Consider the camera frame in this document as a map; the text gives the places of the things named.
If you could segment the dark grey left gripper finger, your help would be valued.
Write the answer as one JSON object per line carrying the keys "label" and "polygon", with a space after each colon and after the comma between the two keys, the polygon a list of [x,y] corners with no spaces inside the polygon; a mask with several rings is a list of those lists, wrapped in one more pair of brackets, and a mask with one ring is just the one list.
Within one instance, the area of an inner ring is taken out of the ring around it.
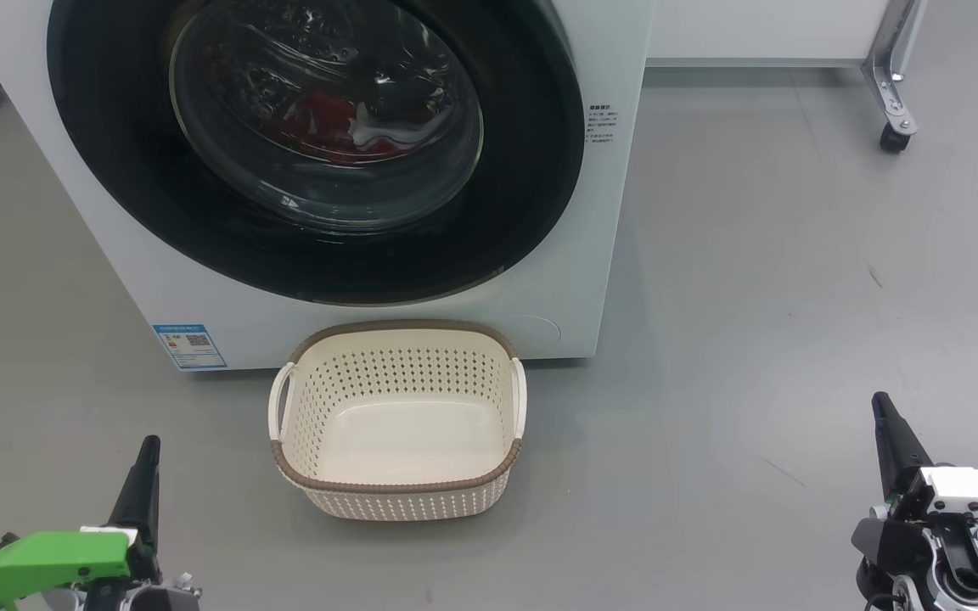
{"label": "dark grey left gripper finger", "polygon": [[138,531],[144,552],[158,552],[160,518],[160,438],[143,438],[106,525]]}

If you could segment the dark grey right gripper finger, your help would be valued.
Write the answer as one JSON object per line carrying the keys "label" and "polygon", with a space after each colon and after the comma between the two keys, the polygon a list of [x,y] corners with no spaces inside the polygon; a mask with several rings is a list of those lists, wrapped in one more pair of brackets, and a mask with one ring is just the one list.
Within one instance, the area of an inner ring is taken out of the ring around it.
{"label": "dark grey right gripper finger", "polygon": [[885,502],[894,502],[897,496],[907,494],[921,468],[935,467],[935,462],[888,392],[874,392],[872,411],[882,495]]}

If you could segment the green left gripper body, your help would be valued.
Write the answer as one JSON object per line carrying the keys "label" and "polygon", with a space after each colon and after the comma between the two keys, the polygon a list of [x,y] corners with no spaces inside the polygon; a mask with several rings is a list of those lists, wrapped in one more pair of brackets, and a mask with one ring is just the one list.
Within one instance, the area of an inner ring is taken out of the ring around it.
{"label": "green left gripper body", "polygon": [[71,610],[198,610],[201,599],[188,574],[162,580],[137,529],[36,531],[0,546],[0,610],[52,591]]}

